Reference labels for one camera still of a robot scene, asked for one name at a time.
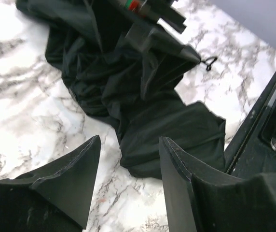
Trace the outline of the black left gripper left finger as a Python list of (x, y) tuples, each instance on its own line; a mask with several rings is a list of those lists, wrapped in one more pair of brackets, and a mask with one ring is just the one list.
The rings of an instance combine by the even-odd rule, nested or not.
[(84, 230), (100, 150), (96, 135), (40, 168), (0, 180), (0, 232)]

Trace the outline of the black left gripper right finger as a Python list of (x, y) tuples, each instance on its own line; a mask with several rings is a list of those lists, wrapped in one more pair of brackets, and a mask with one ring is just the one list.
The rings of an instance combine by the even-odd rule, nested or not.
[(276, 173), (241, 179), (159, 140), (171, 232), (276, 232)]

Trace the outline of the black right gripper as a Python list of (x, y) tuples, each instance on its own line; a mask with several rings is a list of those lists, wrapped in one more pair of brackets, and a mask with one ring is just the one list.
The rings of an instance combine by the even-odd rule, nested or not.
[(186, 18), (172, 7), (173, 2), (174, 0), (119, 0), (118, 4), (149, 20), (157, 22), (162, 19), (181, 34), (186, 29)]

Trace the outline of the dark green folding umbrella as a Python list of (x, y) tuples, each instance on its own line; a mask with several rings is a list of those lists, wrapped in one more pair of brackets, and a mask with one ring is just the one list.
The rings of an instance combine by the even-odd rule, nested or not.
[(161, 179), (159, 138), (169, 137), (211, 167), (225, 168), (225, 120), (176, 85), (197, 66), (161, 26), (112, 0), (18, 0), (16, 7), (50, 27), (45, 57), (61, 71), (72, 98), (90, 117), (111, 125), (120, 165), (137, 178)]

